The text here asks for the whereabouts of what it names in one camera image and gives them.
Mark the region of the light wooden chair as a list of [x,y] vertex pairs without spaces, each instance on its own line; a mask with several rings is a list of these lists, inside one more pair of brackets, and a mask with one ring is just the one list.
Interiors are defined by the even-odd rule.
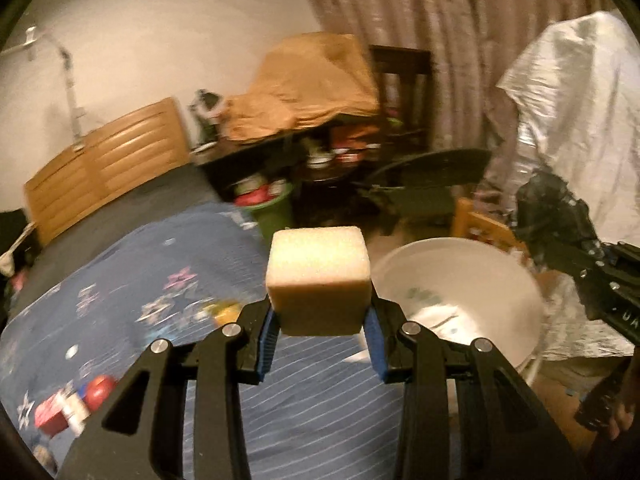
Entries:
[[469,198],[457,199],[450,234],[495,247],[520,263],[525,264],[528,260],[528,250],[512,231],[505,224],[478,212]]

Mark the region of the crumpled brown paper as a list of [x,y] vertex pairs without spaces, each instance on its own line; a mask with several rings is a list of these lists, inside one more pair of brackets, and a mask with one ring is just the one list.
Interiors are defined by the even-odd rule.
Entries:
[[264,57],[250,88],[229,96],[224,135],[254,144],[280,132],[319,127],[338,115],[378,114],[378,87],[355,36],[307,32]]

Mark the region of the red apple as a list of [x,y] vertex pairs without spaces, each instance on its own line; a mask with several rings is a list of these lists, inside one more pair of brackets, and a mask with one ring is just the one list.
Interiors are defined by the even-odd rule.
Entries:
[[88,410],[95,412],[104,401],[110,396],[115,387],[117,380],[111,375],[99,375],[88,382],[85,393],[82,396]]

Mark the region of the tan sponge cube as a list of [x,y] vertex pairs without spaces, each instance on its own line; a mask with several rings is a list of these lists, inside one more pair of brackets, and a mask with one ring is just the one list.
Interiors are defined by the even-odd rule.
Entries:
[[266,289],[285,335],[358,334],[372,296],[370,259],[361,230],[329,226],[275,232]]

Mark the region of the black plastic bag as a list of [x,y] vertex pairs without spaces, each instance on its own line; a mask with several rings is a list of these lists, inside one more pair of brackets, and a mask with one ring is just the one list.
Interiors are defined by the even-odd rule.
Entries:
[[512,232],[537,266],[577,276],[605,258],[588,205],[562,178],[536,170],[515,198]]

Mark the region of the dark cluttered desk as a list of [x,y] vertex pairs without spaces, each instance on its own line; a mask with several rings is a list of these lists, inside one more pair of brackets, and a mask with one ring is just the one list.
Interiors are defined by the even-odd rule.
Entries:
[[357,185],[393,152],[385,131],[351,120],[254,144],[221,139],[192,157],[214,190],[235,205],[262,206],[290,188],[300,206],[317,210],[349,203]]

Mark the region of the red rectangular box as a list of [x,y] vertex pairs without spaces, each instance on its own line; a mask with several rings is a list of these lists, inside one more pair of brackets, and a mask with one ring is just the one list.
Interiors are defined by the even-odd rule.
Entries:
[[53,438],[70,426],[64,413],[67,399],[67,393],[58,391],[37,406],[35,426],[46,437]]

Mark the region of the dark wooden chair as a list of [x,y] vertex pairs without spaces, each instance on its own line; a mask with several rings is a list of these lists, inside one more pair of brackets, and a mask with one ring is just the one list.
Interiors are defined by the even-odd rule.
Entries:
[[427,152],[434,90],[431,52],[378,44],[369,51],[384,142],[398,152]]

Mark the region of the green trash bin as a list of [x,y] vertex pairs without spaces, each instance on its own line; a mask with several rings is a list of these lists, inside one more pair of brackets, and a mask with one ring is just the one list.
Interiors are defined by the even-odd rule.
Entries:
[[292,185],[287,183],[279,196],[262,204],[244,207],[244,210],[257,222],[267,245],[271,245],[275,232],[291,229],[294,226],[290,202],[292,191]]

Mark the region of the white floral plastic basin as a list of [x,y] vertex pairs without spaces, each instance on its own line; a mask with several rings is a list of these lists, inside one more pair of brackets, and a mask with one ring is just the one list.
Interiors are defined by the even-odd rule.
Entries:
[[378,296],[442,339],[492,341],[516,368],[538,347],[544,298],[516,259],[457,237],[420,240],[390,252],[372,271]]

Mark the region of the white rolled sock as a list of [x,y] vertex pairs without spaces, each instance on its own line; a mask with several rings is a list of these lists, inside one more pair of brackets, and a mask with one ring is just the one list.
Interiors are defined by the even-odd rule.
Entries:
[[86,419],[90,412],[78,393],[61,394],[61,411],[66,419],[67,425],[76,437],[79,437],[85,429]]

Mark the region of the brown patterned curtain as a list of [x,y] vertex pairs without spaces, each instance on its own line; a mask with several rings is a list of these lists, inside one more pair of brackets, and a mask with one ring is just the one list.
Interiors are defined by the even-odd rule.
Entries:
[[328,32],[427,50],[434,76],[431,146],[514,149],[518,111],[497,86],[555,22],[614,9],[612,0],[310,0]]

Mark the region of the grey bed sheet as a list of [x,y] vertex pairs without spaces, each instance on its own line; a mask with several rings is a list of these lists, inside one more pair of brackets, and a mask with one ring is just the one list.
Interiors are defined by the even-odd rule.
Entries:
[[10,310],[12,318],[118,240],[148,223],[220,198],[194,166],[182,166],[101,207],[43,248]]

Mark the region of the wooden bed headboard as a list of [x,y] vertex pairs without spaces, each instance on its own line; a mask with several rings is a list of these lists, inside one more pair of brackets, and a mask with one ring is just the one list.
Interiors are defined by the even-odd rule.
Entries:
[[24,185],[40,244],[101,207],[190,162],[176,101],[166,98],[87,133]]

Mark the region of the white silvery plastic sheet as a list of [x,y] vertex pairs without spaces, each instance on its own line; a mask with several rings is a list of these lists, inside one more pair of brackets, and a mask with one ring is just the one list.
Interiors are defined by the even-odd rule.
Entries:
[[497,84],[518,109],[501,203],[548,167],[584,200],[600,240],[639,241],[639,43],[620,12],[557,22]]

